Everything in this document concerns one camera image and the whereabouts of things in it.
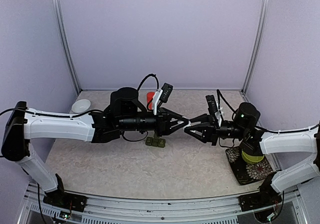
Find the green weekly pill organizer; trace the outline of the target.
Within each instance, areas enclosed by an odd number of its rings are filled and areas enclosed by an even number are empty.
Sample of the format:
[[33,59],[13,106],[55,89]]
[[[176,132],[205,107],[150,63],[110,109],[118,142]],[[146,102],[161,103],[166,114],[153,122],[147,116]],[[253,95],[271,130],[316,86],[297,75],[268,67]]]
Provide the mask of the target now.
[[145,145],[157,148],[164,148],[166,146],[166,140],[158,136],[148,136],[145,139]]

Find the red pill bottle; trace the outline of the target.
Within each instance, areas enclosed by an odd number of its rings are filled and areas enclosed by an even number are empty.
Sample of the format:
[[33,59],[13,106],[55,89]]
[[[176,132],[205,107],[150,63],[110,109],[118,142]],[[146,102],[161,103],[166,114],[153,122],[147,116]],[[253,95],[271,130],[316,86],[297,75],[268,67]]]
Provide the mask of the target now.
[[152,101],[153,101],[153,97],[155,95],[155,92],[153,91],[150,91],[146,94],[146,101],[147,101],[147,109],[148,110],[152,110]]

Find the white pill bottle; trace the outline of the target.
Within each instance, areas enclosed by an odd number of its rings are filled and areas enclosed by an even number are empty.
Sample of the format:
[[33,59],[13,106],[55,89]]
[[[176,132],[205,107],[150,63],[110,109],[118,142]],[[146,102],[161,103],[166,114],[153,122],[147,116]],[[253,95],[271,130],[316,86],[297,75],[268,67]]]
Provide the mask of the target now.
[[183,127],[183,130],[187,127],[190,127],[192,125],[192,123],[190,121],[188,121],[188,123]]

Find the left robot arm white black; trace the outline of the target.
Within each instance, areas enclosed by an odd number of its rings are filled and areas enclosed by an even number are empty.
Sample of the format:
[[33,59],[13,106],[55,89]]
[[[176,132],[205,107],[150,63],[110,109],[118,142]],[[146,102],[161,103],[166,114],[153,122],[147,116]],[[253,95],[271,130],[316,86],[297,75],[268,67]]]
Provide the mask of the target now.
[[6,123],[1,154],[26,171],[40,188],[57,205],[70,202],[61,178],[52,174],[32,147],[32,139],[71,139],[105,144],[117,140],[124,132],[153,131],[157,136],[169,136],[190,125],[190,121],[169,109],[166,103],[171,90],[158,89],[148,110],[139,101],[139,92],[133,87],[122,87],[110,94],[110,103],[104,110],[88,110],[80,114],[39,111],[28,108],[19,101],[9,109],[11,115]]

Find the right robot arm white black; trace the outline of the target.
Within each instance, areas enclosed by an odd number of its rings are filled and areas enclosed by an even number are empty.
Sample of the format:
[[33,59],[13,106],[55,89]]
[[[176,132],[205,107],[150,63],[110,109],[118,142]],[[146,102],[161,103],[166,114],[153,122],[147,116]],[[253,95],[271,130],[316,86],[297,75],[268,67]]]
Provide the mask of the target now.
[[232,121],[219,121],[213,107],[209,114],[203,114],[190,120],[191,126],[184,132],[203,143],[216,145],[219,139],[237,139],[241,150],[250,156],[263,156],[275,153],[306,152],[310,156],[282,171],[269,174],[256,202],[266,206],[276,193],[297,184],[309,181],[320,175],[320,126],[316,124],[304,129],[271,131],[257,127],[260,112],[254,105],[242,102]]

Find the lime green bowl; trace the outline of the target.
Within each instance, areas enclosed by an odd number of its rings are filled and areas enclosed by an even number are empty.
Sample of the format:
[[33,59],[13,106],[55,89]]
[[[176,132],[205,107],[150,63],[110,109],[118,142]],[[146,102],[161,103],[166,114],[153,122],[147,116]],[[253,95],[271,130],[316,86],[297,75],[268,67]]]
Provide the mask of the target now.
[[257,164],[257,163],[261,162],[265,158],[264,155],[262,155],[262,156],[252,156],[252,155],[247,154],[244,151],[241,152],[241,156],[242,156],[242,159],[246,163],[248,163],[250,165]]

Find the black floral square plate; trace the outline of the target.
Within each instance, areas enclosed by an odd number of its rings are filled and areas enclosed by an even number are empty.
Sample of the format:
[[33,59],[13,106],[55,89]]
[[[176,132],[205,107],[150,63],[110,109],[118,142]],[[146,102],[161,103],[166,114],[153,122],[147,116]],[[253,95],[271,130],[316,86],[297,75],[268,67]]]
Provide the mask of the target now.
[[231,170],[241,186],[261,181],[273,172],[265,156],[258,163],[248,164],[242,158],[242,151],[239,146],[227,148],[225,151]]

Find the white bowl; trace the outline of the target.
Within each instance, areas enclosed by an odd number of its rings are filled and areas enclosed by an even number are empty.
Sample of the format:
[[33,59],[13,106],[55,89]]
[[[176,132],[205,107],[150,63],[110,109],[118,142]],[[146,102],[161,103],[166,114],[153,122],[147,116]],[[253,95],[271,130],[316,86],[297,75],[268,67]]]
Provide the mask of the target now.
[[77,100],[71,107],[71,111],[75,114],[80,114],[88,111],[91,106],[91,101],[88,99]]

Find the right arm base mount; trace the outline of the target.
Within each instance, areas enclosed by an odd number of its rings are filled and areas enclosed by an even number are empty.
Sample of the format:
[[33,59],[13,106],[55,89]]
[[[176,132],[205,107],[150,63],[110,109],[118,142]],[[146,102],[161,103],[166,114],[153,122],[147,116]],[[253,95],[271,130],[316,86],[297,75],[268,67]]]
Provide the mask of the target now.
[[282,202],[280,194],[270,196],[267,193],[255,192],[251,194],[240,195],[238,197],[242,212],[260,209]]

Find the aluminium front rail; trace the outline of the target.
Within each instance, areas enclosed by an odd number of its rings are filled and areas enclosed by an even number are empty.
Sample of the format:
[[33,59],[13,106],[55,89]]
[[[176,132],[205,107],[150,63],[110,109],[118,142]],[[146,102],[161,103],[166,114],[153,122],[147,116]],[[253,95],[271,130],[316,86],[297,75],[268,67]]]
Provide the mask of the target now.
[[296,187],[285,191],[284,201],[255,210],[241,209],[239,197],[253,194],[259,184],[239,185],[235,180],[206,186],[165,184],[66,183],[67,191],[84,195],[82,212],[43,203],[44,193],[35,183],[26,189],[18,209],[18,224],[256,224],[258,218],[279,210],[273,224],[308,224],[302,197]]

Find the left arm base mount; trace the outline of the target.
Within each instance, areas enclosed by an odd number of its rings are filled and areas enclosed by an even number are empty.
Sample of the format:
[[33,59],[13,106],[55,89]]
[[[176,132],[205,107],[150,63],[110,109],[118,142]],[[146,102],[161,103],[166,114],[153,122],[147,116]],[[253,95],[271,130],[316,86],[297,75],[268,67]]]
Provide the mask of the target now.
[[87,203],[87,199],[88,198],[84,195],[56,190],[53,192],[45,193],[43,202],[54,207],[83,213]]

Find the right aluminium frame post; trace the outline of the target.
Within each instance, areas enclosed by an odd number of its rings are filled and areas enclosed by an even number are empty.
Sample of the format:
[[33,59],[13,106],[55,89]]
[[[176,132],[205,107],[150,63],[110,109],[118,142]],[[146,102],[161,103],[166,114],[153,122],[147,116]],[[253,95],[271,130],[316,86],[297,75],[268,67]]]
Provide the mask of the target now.
[[269,7],[270,0],[262,0],[261,1],[261,7],[259,12],[259,18],[258,18],[258,24],[257,24],[257,30],[255,33],[255,39],[253,43],[253,48],[249,60],[249,66],[245,75],[244,83],[242,85],[241,93],[245,97],[247,95],[247,92],[250,87],[250,83],[254,74],[254,69],[257,63],[257,58],[263,38],[265,23],[267,19],[268,14],[268,7]]

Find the aluminium frame post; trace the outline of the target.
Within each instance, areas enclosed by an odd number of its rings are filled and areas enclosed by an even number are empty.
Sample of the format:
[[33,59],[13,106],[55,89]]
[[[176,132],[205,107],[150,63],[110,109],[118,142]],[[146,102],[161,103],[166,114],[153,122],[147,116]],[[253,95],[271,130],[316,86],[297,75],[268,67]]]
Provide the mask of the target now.
[[244,83],[242,85],[241,93],[245,97],[247,95],[247,92],[250,87],[250,83],[254,74],[254,69],[257,63],[257,58],[263,38],[265,23],[267,19],[268,14],[268,7],[269,7],[270,0],[262,0],[261,1],[261,7],[259,12],[259,18],[258,18],[258,24],[257,24],[257,30],[255,33],[255,39],[253,43],[253,48],[249,60],[249,66],[245,75]]
[[77,95],[79,95],[82,91],[81,85],[76,73],[76,69],[73,63],[72,55],[71,55],[71,50],[69,47],[68,43],[68,38],[67,38],[67,32],[65,29],[64,25],[64,19],[63,19],[63,12],[62,12],[62,7],[61,7],[61,2],[60,0],[52,0],[53,3],[53,8],[55,12],[55,18],[57,21],[57,26],[58,26],[58,32],[62,44],[62,49],[63,53],[66,59],[66,64],[67,64],[67,69],[69,71],[70,77],[71,77],[71,82],[73,84],[74,90]]

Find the left aluminium frame post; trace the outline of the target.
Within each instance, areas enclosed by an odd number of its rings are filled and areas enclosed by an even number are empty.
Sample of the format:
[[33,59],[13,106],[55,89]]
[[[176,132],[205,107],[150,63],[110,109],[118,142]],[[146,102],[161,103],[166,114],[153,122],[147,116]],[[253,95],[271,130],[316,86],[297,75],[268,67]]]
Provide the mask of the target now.
[[62,12],[62,7],[61,7],[61,2],[60,0],[52,0],[53,3],[53,8],[55,12],[55,18],[57,21],[57,26],[58,26],[58,32],[62,44],[62,49],[63,53],[66,59],[66,64],[67,64],[67,69],[69,71],[70,77],[71,77],[71,82],[73,84],[74,90],[77,95],[79,95],[82,91],[81,85],[76,73],[76,69],[73,63],[72,55],[71,55],[71,50],[69,47],[68,43],[68,38],[67,38],[67,32],[65,29],[64,25],[64,19],[63,19],[63,12]]

